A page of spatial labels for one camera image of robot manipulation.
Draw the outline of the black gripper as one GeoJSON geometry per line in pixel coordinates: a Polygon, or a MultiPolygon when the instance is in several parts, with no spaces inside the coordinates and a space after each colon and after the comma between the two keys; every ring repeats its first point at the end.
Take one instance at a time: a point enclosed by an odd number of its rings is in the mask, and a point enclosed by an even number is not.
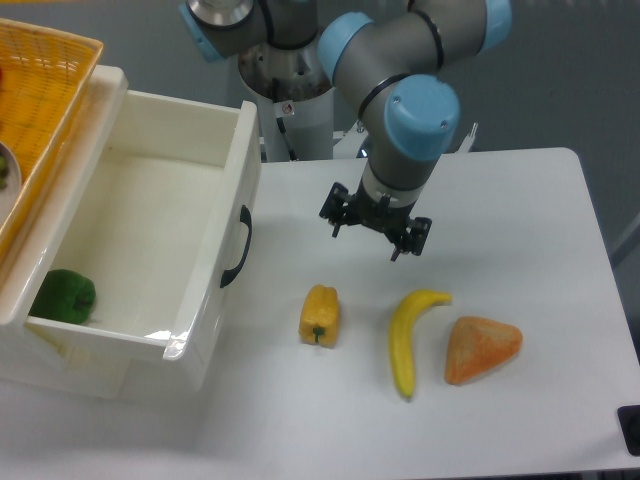
{"type": "Polygon", "coordinates": [[[372,199],[360,189],[354,197],[348,189],[335,182],[324,201],[319,216],[332,226],[332,237],[337,238],[342,226],[363,225],[389,236],[394,245],[391,260],[400,255],[420,256],[432,227],[428,217],[410,218],[415,203],[396,206],[394,198],[384,195],[380,201],[372,199]]]}

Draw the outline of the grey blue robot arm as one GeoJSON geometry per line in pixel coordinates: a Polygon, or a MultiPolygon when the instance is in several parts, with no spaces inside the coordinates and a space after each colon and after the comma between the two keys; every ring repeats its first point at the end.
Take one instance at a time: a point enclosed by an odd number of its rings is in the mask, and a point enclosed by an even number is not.
{"type": "Polygon", "coordinates": [[[358,189],[331,188],[320,214],[333,227],[383,234],[396,254],[420,255],[431,220],[411,212],[460,116],[439,71],[504,41],[507,1],[411,1],[385,24],[361,12],[327,26],[314,1],[184,1],[180,15],[205,60],[238,60],[244,85],[263,105],[268,148],[292,160],[328,144],[331,130],[303,121],[318,100],[341,93],[368,132],[358,189]]]}

